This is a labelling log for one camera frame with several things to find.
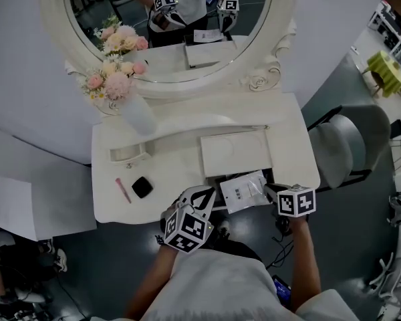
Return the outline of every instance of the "white vase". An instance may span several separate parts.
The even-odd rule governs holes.
[[[156,132],[157,122],[152,109],[145,99],[133,94],[119,107],[125,121],[131,125],[140,136],[148,136]]]

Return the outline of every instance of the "pink pen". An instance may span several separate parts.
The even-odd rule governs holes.
[[[125,198],[128,200],[129,203],[131,203],[131,199],[129,198],[128,193],[126,192],[125,187],[123,186],[122,182],[120,179],[116,179],[116,183],[118,184],[120,190],[123,192],[123,195],[125,195]]]

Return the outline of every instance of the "white mirror frame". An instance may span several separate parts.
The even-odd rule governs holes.
[[[276,45],[292,31],[288,27],[296,0],[266,0],[261,18],[248,37],[249,45],[238,51],[237,56],[227,58],[205,70],[205,76],[193,78],[187,72],[183,82],[156,83],[136,81],[137,93],[145,98],[181,100],[216,92],[228,84],[242,85],[246,90],[267,90],[272,69],[276,68]],[[67,61],[81,73],[88,68],[99,68],[101,60],[81,40],[85,35],[76,33],[66,10],[65,0],[39,0],[43,23],[53,40],[64,52]]]

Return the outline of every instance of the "shoe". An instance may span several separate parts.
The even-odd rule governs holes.
[[[219,236],[222,239],[227,239],[230,236],[230,222],[228,219],[224,219],[220,225],[217,227]]]
[[[53,238],[40,241],[40,245],[44,248],[44,253],[55,254],[55,247],[53,246]]]
[[[58,272],[67,272],[67,256],[62,249],[57,250],[53,266],[58,269]]]

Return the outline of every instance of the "pink flower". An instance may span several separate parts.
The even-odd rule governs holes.
[[[122,37],[122,38],[127,38],[127,37],[132,37],[136,35],[135,29],[133,27],[127,26],[127,25],[122,25],[120,26],[116,33]]]
[[[142,75],[144,72],[146,72],[146,66],[142,62],[135,62],[132,70],[134,70],[135,74]]]
[[[99,74],[94,74],[90,78],[88,78],[88,81],[86,82],[86,86],[89,89],[96,89],[99,88],[102,85],[102,77]]]
[[[136,41],[136,48],[138,50],[148,49],[148,41],[145,37],[138,37]]]
[[[114,27],[110,26],[102,30],[101,40],[107,40],[114,33]]]
[[[122,72],[115,72],[108,76],[105,87],[106,95],[111,100],[119,100],[129,95],[132,81]]]

